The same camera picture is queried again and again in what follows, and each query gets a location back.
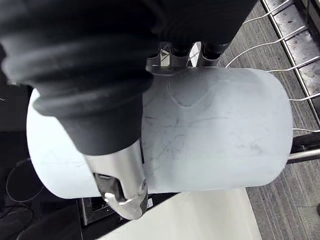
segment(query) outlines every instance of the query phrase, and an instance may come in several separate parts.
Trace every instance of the metal clamp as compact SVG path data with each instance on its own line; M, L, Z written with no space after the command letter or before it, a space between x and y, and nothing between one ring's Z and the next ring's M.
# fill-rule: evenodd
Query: metal clamp
M146 212L148 188L139 140L118 152L85 159L102 198L119 215L135 220Z

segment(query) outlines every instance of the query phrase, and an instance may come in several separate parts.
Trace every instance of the black ribbed rubber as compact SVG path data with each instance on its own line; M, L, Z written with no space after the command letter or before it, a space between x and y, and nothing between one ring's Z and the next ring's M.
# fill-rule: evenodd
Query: black ribbed rubber
M2 68L37 88L34 108L57 117L80 152L114 153L141 137L154 25L139 1L0 0Z

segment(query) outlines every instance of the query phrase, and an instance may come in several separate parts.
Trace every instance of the white table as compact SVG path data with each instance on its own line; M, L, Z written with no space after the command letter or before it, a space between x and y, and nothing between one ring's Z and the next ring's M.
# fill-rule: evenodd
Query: white table
M261 240L244 188L180 193L99 240Z

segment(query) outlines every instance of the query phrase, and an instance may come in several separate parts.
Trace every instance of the black cable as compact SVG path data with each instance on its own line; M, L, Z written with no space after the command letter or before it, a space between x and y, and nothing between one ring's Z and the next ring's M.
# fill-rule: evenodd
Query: black cable
M11 211L15 208L15 206L4 206L3 208L10 208L10 209L7 212L5 212L4 214L0 215L0 219L4 218L9 213L11 213Z
M27 205L25 205L25 204L23 204L23 203L21 203L22 205L13 205L13 206L5 206L5 208L10 208L10 210L9 211L7 211L6 213L4 213L3 215L1 215L0 216L0 218L3 218L3 217L5 217L5 216L7 216L13 209L15 209L15 208L25 208L25 209L28 209L29 211L30 211L30 213L31 213L31 218L30 218L30 221L29 221L29 223L22 229L22 230L19 230L19 231L16 231L16 232L14 232L13 234L10 234L9 236L7 236L5 239L6 240L9 240L10 238L12 238L14 235L17 235L18 234L18 236L17 236L17 240L21 237L21 235L22 235L22 233L27 229L27 228L29 228L30 226L31 226L31 224L33 223L33 221L34 221L34 215L35 215L35 213L34 213L34 210L31 208L31 207L29 207L29 206L27 206Z
M18 168L19 166L22 166L23 164L25 164L25 163L27 163L27 162L31 162L31 159L30 159L30 158L27 158L27 159L25 159L25 160L18 161L18 162L16 163L16 167L12 168L12 169L9 171L8 176L7 176L7 178L6 178L6 182L5 182L5 192L6 192L7 196L8 196L12 201L14 201L14 202L16 202L16 203L20 203L20 204L25 203L25 202L32 201L32 200L33 200L34 198L36 198L36 197L44 190L44 188L45 188L45 186L42 185L41 189L40 189L34 196L30 197L30 198L27 199L27 200L23 200L23 201L16 200L16 199L14 199L14 197L11 196L10 191L8 191L8 182L9 182L9 180L10 180L10 177L11 177L12 173L15 171L16 168Z

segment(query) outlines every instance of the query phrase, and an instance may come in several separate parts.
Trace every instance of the white cylinder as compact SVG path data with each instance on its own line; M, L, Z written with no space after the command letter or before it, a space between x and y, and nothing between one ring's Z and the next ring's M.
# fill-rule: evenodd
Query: white cylinder
M81 153L54 117L32 103L27 140L43 184L61 198L99 191ZM149 193L259 186L284 168L292 145L288 96L270 73L187 68L155 76L143 96L142 149Z

